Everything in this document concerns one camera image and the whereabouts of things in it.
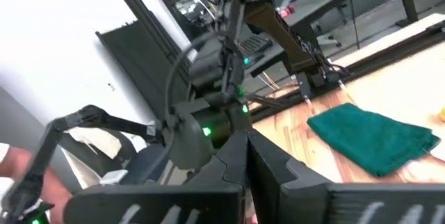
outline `wooden table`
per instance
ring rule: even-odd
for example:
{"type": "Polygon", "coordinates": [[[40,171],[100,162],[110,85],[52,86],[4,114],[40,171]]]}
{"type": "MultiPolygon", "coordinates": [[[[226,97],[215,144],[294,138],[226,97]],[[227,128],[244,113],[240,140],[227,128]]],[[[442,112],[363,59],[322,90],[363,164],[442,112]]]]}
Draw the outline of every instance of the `wooden table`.
{"type": "MultiPolygon", "coordinates": [[[[336,64],[347,66],[400,42],[445,19],[431,15],[373,44],[336,64]]],[[[445,43],[419,52],[405,60],[312,100],[300,104],[254,127],[296,159],[334,182],[445,182],[445,161],[430,154],[384,178],[374,178],[324,143],[306,124],[308,118],[337,105],[351,102],[360,108],[433,129],[445,138],[445,123],[437,119],[445,106],[445,43]]]]}

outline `green towel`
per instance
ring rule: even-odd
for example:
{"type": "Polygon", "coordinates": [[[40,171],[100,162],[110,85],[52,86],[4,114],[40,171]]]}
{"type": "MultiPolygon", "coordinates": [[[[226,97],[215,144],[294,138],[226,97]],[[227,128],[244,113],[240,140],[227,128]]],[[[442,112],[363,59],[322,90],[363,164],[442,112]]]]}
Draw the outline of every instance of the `green towel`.
{"type": "Polygon", "coordinates": [[[392,120],[347,103],[307,120],[322,140],[368,173],[383,177],[433,149],[431,129],[392,120]]]}

